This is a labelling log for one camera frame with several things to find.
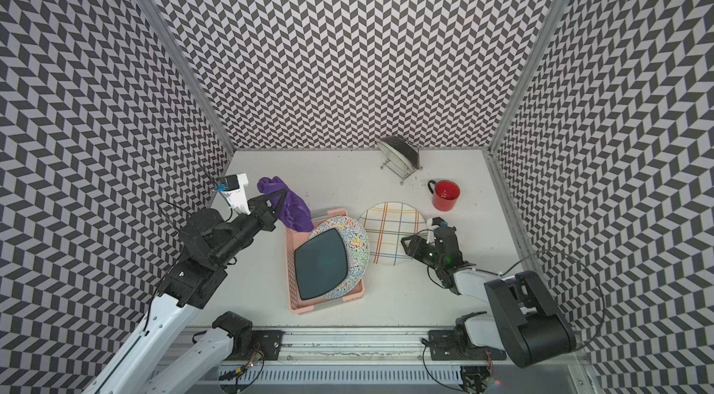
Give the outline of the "purple microfibre cloth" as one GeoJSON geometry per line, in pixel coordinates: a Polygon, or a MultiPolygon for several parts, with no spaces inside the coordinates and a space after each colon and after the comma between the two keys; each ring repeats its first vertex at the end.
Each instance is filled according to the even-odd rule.
{"type": "Polygon", "coordinates": [[[258,191],[261,194],[271,194],[276,191],[285,190],[284,205],[279,216],[280,221],[287,229],[294,232],[311,232],[313,230],[312,212],[308,204],[289,189],[286,182],[278,177],[261,178],[257,184],[258,191]]]}

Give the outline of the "white plate coloured stripes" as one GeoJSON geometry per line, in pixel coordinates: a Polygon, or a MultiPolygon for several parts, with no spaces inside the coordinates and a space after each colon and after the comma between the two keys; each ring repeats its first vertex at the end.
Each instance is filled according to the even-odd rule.
{"type": "Polygon", "coordinates": [[[358,220],[369,239],[369,262],[389,267],[407,264],[412,258],[403,249],[403,238],[417,233],[424,236],[427,229],[418,210],[401,202],[376,204],[364,211],[358,220]]]}

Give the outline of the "teal square plate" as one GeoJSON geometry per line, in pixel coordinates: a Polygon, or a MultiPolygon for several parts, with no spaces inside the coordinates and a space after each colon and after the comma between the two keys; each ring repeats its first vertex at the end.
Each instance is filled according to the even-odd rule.
{"type": "Polygon", "coordinates": [[[313,300],[332,295],[348,276],[347,250],[340,233],[321,232],[294,252],[299,298],[313,300]]]}

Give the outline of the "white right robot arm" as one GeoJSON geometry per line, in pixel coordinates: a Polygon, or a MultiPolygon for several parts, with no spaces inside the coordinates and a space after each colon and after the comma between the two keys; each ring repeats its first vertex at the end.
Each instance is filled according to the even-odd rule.
{"type": "Polygon", "coordinates": [[[496,351],[526,368],[578,349],[576,333],[561,308],[534,271],[508,276],[476,268],[463,259],[457,230],[441,223],[401,239],[405,254],[426,266],[440,288],[487,304],[486,310],[456,319],[434,358],[474,360],[496,351]]]}

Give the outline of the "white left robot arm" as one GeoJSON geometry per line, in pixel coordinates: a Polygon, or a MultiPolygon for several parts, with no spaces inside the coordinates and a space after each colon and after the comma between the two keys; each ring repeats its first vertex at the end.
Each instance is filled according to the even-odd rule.
{"type": "Polygon", "coordinates": [[[189,351],[160,373],[154,371],[226,279],[230,262],[260,232],[275,229],[285,200],[284,190],[252,198],[247,212],[231,221],[213,208],[190,215],[180,229],[180,257],[156,287],[136,329],[85,392],[184,393],[234,353],[249,359],[260,356],[251,321],[228,311],[213,321],[189,351]]]}

